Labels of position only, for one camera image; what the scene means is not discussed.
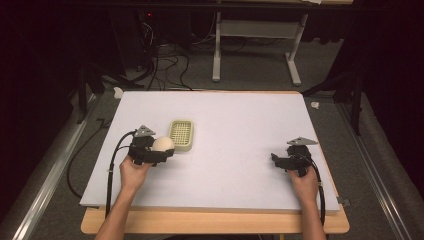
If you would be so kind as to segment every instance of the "white board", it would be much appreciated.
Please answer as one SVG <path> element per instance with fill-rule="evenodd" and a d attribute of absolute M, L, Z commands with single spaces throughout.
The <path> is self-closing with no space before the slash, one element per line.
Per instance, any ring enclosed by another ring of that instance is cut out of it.
<path fill-rule="evenodd" d="M 271 160 L 271 153 L 287 156 L 287 141 L 299 136 L 319 142 L 298 93 L 125 92 L 80 204 L 105 205 L 107 169 L 125 133 L 145 125 L 155 138 L 167 136 L 175 119 L 193 122 L 193 147 L 150 168 L 133 206 L 300 209 L 289 175 Z M 128 137 L 121 146 L 130 142 Z M 326 209 L 338 211 L 321 147 L 311 145 L 309 151 L 324 183 Z M 112 200 L 127 152 L 116 155 Z"/>

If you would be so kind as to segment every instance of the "yellow basket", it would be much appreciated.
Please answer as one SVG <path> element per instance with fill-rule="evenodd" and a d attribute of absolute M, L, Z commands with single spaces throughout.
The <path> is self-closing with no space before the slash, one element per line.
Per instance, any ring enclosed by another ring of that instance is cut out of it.
<path fill-rule="evenodd" d="M 193 123 L 190 120 L 174 120 L 169 137 L 174 141 L 175 151 L 188 152 L 193 144 Z"/>

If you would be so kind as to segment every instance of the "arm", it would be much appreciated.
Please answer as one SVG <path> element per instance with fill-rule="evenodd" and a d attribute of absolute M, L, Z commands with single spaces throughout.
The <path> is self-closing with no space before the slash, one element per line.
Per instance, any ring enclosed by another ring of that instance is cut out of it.
<path fill-rule="evenodd" d="M 95 239 L 124 239 L 125 224 L 131 203 L 138 189 L 143 185 L 147 171 L 152 166 L 152 164 L 136 165 L 132 160 L 130 156 L 126 156 L 119 166 L 121 190 Z"/>
<path fill-rule="evenodd" d="M 325 239 L 324 228 L 321 225 L 316 196 L 318 193 L 317 175 L 312 167 L 308 167 L 303 177 L 297 176 L 295 171 L 288 171 L 293 182 L 294 190 L 302 207 L 302 229 L 304 240 Z"/>

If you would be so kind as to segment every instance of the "black device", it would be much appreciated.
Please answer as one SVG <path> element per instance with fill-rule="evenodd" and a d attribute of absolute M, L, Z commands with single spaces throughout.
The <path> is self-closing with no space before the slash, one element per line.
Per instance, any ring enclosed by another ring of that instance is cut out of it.
<path fill-rule="evenodd" d="M 306 174 L 306 169 L 312 166 L 311 153 L 306 145 L 317 144 L 317 142 L 306 139 L 296 138 L 287 142 L 291 146 L 287 149 L 288 158 L 280 158 L 277 155 L 271 153 L 272 161 L 275 166 L 284 170 L 297 170 L 299 177 L 303 177 Z"/>
<path fill-rule="evenodd" d="M 141 165 L 143 163 L 153 163 L 153 166 L 156 166 L 160 162 L 166 162 L 168 157 L 174 155 L 174 143 L 169 137 L 161 137 L 154 139 L 152 135 L 156 133 L 142 125 L 138 130 L 131 131 L 126 133 L 119 140 L 116 145 L 115 151 L 113 152 L 112 160 L 110 161 L 109 166 L 109 176 L 107 184 L 107 196 L 106 196 L 106 215 L 110 212 L 111 206 L 111 197 L 112 197 L 112 182 L 113 182 L 113 169 L 114 169 L 114 160 L 116 153 L 120 147 L 122 141 L 128 137 L 133 136 L 133 140 L 130 144 L 128 155 L 134 159 L 134 163 Z"/>
<path fill-rule="evenodd" d="M 174 155 L 174 146 L 165 145 L 159 146 L 159 149 L 155 149 L 153 144 L 155 139 L 152 137 L 155 133 L 148 129 L 146 126 L 141 126 L 134 134 L 133 140 L 130 144 L 128 155 L 134 158 L 134 163 L 141 165 L 142 163 L 153 163 L 155 167 L 160 162 L 166 162 L 168 157 Z"/>
<path fill-rule="evenodd" d="M 290 147 L 287 148 L 288 158 L 280 158 L 277 155 L 271 153 L 272 161 L 274 161 L 275 166 L 287 170 L 297 170 L 299 177 L 306 175 L 306 169 L 309 166 L 312 166 L 314 169 L 317 179 L 318 179 L 318 192 L 321 200 L 321 224 L 324 225 L 325 222 L 325 196 L 324 189 L 322 187 L 321 176 L 319 170 L 314 160 L 312 160 L 311 153 L 306 145 L 314 145 L 317 142 L 298 137 L 291 141 L 288 141 L 287 144 Z"/>

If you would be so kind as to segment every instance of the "white ball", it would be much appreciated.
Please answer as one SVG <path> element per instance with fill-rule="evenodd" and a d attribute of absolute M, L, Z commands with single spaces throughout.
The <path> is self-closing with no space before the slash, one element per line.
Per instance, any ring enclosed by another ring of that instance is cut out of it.
<path fill-rule="evenodd" d="M 174 142 L 169 137 L 159 137 L 153 142 L 152 150 L 165 152 L 174 148 Z"/>

